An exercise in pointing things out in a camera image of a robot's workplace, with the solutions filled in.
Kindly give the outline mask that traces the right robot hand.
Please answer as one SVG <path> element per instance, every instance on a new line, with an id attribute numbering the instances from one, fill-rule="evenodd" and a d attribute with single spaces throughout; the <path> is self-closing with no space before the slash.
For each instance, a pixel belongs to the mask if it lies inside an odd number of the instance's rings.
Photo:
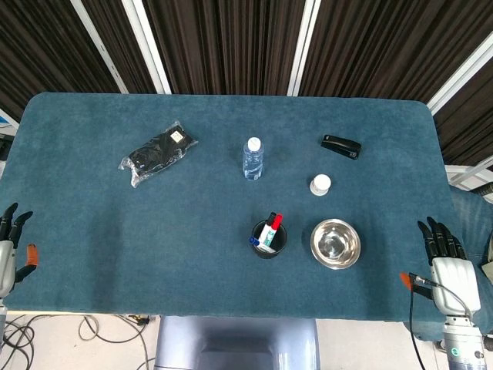
<path id="1" fill-rule="evenodd" d="M 424 240 L 431 277 L 408 272 L 400 279 L 412 293 L 434 302 L 445 316 L 466 317 L 471 320 L 481 309 L 475 268 L 468 259 L 459 239 L 432 217 L 418 221 Z"/>

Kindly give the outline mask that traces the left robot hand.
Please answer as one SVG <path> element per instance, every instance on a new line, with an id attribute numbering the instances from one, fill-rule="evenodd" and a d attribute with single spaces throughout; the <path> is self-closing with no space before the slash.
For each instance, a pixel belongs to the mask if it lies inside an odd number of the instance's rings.
<path id="1" fill-rule="evenodd" d="M 20 269 L 16 267 L 16 254 L 22 229 L 25 222 L 33 215 L 32 211 L 28 211 L 12 220 L 17 208 L 18 204 L 13 203 L 1 215 L 1 300 L 39 265 L 38 248 L 35 244 L 28 244 L 25 265 Z"/>

